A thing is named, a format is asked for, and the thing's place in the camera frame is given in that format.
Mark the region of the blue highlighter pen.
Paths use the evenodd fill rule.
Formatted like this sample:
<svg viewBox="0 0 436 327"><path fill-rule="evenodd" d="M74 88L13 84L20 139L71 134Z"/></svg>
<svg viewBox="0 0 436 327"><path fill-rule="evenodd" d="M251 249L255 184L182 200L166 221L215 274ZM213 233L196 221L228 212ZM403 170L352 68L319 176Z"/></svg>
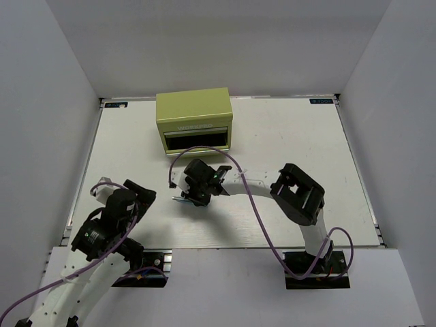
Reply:
<svg viewBox="0 0 436 327"><path fill-rule="evenodd" d="M183 197L178 197L178 196L173 196L172 200L180 202L180 203L187 203L187 204L191 204L191 200L183 198Z"/></svg>

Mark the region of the green metal drawer chest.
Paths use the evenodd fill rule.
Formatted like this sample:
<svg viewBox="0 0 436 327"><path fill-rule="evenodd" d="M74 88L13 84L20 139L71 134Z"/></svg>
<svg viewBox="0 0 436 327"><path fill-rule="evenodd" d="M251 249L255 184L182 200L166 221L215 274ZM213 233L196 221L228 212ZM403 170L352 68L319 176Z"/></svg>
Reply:
<svg viewBox="0 0 436 327"><path fill-rule="evenodd" d="M166 154L165 136L213 134L226 132L232 144L233 110L228 88L177 91L156 95L156 124ZM227 126L227 131L165 135L179 126L213 124Z"/></svg>

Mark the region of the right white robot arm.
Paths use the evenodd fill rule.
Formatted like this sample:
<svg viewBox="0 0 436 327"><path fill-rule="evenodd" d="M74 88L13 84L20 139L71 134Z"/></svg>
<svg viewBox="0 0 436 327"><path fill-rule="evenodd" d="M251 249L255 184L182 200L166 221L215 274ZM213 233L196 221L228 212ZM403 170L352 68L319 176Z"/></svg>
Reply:
<svg viewBox="0 0 436 327"><path fill-rule="evenodd" d="M308 265L322 272L332 264L332 241L324 222L324 188L293 163L278 172L241 173L231 166L217 169L200 159L184 170L171 173L181 197L195 206L208 206L213 196L236 196L249 189L252 196L273 199L283 214L299 225L305 242Z"/></svg>

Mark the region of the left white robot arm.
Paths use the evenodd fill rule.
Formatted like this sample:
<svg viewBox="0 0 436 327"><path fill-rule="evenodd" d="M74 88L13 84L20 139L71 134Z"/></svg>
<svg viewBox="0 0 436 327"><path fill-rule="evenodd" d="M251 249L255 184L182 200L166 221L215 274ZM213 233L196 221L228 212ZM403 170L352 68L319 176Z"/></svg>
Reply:
<svg viewBox="0 0 436 327"><path fill-rule="evenodd" d="M101 206L73 237L59 280L44 287L44 301L17 326L83 326L123 274L142 268L144 247L128 236L154 203L156 192L131 180L120 185L101 178L90 194Z"/></svg>

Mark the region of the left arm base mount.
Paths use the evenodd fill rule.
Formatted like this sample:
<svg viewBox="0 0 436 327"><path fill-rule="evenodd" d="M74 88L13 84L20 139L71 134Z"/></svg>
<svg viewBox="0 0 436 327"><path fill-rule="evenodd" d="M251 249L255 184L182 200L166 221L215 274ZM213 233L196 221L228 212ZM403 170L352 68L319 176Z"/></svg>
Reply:
<svg viewBox="0 0 436 327"><path fill-rule="evenodd" d="M120 277L113 287L163 288L170 276L171 249L146 249L142 266Z"/></svg>

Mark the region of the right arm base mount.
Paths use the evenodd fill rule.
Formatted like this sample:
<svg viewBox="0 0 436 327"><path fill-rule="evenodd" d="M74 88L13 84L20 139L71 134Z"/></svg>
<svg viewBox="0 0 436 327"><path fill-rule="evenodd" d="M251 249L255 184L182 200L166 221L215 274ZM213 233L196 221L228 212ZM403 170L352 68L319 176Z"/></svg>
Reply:
<svg viewBox="0 0 436 327"><path fill-rule="evenodd" d="M283 261L296 275L303 275L313 262L314 257L304 251L286 251ZM346 269L347 264L343 251L333 251L330 259L325 262L319 259L311 274L299 281L285 272L285 286L287 290L322 290L349 289L348 274L339 275Z"/></svg>

